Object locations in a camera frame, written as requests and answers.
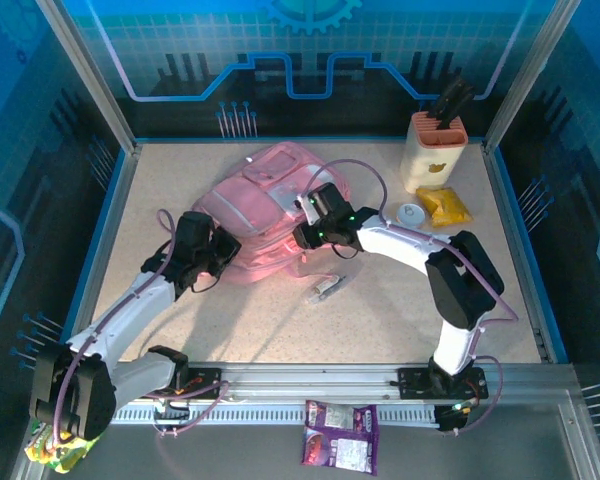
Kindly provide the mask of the black-handled knife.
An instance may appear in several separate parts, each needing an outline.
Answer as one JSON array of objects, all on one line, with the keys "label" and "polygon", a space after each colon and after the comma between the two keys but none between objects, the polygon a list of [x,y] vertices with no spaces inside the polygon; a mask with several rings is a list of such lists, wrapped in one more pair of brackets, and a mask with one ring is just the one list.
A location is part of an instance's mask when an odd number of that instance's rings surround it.
[{"label": "black-handled knife", "polygon": [[444,112],[441,115],[439,120],[437,129],[438,130],[447,130],[450,128],[451,122],[460,115],[462,109],[466,106],[467,103],[471,102],[475,97],[475,93],[473,90],[467,90],[461,96],[458,96],[456,99],[451,101],[449,105],[445,108]]},{"label": "black-handled knife", "polygon": [[445,111],[465,89],[466,82],[461,76],[456,76],[439,94],[437,100],[427,111],[427,117],[441,120]]}]

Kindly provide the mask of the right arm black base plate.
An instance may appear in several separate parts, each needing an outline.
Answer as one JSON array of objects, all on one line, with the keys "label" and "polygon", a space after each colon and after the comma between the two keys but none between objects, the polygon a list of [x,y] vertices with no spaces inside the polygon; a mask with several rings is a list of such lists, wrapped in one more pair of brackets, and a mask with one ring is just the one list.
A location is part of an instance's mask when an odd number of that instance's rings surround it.
[{"label": "right arm black base plate", "polygon": [[402,400],[479,400],[489,398],[484,370],[468,366],[455,376],[429,367],[397,371],[395,386]]}]

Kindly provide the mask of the pink backpack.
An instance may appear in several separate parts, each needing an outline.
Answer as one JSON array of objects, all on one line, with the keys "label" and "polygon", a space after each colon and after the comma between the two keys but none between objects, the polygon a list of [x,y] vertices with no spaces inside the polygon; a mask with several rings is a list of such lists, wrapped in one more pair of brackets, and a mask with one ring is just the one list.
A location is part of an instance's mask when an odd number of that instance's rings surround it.
[{"label": "pink backpack", "polygon": [[229,232],[241,248],[221,275],[232,284],[260,281],[306,258],[293,230],[306,220],[296,204],[304,190],[334,184],[350,198],[345,176],[294,142],[281,142],[236,164],[193,204]]}]

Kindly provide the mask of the purple snack bag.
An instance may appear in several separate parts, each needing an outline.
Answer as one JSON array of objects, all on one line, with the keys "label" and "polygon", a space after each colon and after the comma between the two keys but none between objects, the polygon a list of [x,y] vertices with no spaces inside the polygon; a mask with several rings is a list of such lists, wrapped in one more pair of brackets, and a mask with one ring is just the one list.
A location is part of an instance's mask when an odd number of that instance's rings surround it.
[{"label": "purple snack bag", "polygon": [[302,465],[376,476],[378,443],[376,405],[305,402]]}]

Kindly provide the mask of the aluminium front rail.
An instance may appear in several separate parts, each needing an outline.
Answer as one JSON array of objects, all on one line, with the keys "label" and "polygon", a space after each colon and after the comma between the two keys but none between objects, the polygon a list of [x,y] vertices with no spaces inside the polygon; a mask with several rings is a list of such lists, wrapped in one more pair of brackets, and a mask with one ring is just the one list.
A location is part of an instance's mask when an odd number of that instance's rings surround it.
[{"label": "aluminium front rail", "polygon": [[[395,386],[397,371],[424,364],[275,364],[193,363],[192,367],[220,368],[229,383],[227,396],[245,404],[296,404],[306,399],[352,404],[437,404],[459,400],[402,400]],[[500,392],[503,404],[559,404],[582,398],[577,375],[568,364],[476,363],[486,377],[487,405]]]}]

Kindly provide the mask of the aluminium frame post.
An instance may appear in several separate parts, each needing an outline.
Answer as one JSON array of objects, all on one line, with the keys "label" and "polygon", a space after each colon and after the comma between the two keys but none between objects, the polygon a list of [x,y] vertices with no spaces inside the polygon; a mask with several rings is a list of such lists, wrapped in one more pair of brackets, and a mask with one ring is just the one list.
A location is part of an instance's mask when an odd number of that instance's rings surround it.
[{"label": "aluminium frame post", "polygon": [[137,150],[135,136],[62,1],[34,1],[69,57],[115,139],[126,154],[134,155]]},{"label": "aluminium frame post", "polygon": [[486,156],[493,154],[504,138],[580,3],[581,0],[555,0],[485,135]]}]

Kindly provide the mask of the cream knife block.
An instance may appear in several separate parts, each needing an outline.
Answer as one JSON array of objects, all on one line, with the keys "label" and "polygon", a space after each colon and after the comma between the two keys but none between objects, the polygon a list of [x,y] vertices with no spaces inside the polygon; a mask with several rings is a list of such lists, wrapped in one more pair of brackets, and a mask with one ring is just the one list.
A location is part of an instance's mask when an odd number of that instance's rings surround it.
[{"label": "cream knife block", "polygon": [[400,175],[405,190],[414,194],[420,187],[438,188],[449,179],[468,144],[468,135],[459,116],[448,128],[439,129],[441,121],[426,112],[411,116]]}]

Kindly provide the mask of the green yellow snack bag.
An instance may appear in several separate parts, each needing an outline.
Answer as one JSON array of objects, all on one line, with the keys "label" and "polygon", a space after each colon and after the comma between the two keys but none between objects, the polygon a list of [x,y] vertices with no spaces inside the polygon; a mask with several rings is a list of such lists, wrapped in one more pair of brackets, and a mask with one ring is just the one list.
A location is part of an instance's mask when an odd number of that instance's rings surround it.
[{"label": "green yellow snack bag", "polygon": [[24,448],[31,462],[51,468],[56,473],[71,471],[100,440],[84,440],[68,432],[60,432],[60,442],[53,436],[53,426],[37,419],[33,420],[30,438]]}]

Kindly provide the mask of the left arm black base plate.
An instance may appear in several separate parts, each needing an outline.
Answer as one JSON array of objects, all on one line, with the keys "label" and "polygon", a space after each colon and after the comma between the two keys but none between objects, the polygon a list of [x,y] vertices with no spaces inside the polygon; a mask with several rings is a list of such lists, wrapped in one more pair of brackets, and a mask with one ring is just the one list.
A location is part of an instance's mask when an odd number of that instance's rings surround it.
[{"label": "left arm black base plate", "polygon": [[222,380],[220,368],[190,367],[187,382],[178,391],[179,395],[194,394],[194,399],[215,400],[219,397]]}]

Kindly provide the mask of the peach-labelled tin can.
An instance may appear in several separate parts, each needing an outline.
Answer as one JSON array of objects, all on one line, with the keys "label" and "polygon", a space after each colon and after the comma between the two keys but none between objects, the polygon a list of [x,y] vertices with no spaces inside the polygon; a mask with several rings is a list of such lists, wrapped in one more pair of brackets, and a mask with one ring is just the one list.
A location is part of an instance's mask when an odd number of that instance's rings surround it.
[{"label": "peach-labelled tin can", "polygon": [[398,207],[396,220],[402,226],[419,228],[426,221],[426,213],[419,205],[406,203]]}]

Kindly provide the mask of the yellow snack pouch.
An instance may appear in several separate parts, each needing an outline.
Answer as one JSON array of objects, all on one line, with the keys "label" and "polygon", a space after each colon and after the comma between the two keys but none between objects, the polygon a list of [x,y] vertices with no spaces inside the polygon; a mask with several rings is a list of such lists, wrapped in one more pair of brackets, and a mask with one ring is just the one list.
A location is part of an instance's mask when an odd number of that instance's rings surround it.
[{"label": "yellow snack pouch", "polygon": [[473,216],[452,188],[418,188],[416,196],[431,217],[433,227],[447,227],[473,220]]}]

